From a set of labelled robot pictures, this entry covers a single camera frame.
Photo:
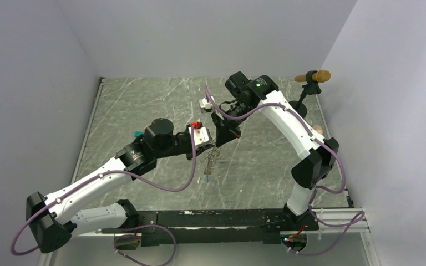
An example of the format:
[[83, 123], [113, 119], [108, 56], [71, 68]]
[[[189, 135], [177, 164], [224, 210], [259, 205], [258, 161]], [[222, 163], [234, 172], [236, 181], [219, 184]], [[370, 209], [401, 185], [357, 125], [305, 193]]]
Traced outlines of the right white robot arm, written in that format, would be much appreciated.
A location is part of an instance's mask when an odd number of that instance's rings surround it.
[[291, 170], [295, 185], [283, 219], [288, 229], [298, 230], [305, 223], [304, 214], [309, 211], [317, 182], [325, 178], [334, 165], [338, 142], [326, 139], [309, 126], [267, 75], [251, 80], [238, 71], [227, 79], [225, 88], [235, 99], [228, 110], [220, 108], [209, 89], [205, 89], [214, 109], [211, 117], [216, 126], [216, 147], [240, 138], [240, 124], [257, 111], [278, 128], [300, 158]]

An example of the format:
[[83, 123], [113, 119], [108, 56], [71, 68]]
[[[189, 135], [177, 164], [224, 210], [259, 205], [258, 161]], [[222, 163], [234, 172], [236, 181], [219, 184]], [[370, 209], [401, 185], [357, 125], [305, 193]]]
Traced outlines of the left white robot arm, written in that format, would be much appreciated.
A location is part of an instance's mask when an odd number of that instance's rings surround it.
[[87, 205], [153, 170], [160, 158], [185, 155], [195, 161], [197, 155], [213, 147], [209, 129], [199, 121], [177, 134], [173, 130], [170, 120], [155, 119], [143, 134], [91, 174], [57, 192], [30, 195], [26, 219], [37, 248], [42, 253], [50, 253], [64, 246], [71, 237], [98, 229], [133, 231], [140, 221], [138, 211], [129, 200], [120, 199], [109, 206], [92, 209]]

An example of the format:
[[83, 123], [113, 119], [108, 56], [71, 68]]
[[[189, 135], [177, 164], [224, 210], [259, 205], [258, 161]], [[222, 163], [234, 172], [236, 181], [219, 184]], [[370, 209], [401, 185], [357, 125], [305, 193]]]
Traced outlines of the round metal keyring disc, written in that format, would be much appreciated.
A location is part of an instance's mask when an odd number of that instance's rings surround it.
[[216, 150], [219, 150], [218, 147], [212, 148], [209, 153], [207, 154], [207, 161], [206, 161], [206, 167], [204, 170], [204, 175], [210, 175], [212, 174], [212, 170], [215, 166], [216, 159], [215, 159], [215, 152]]

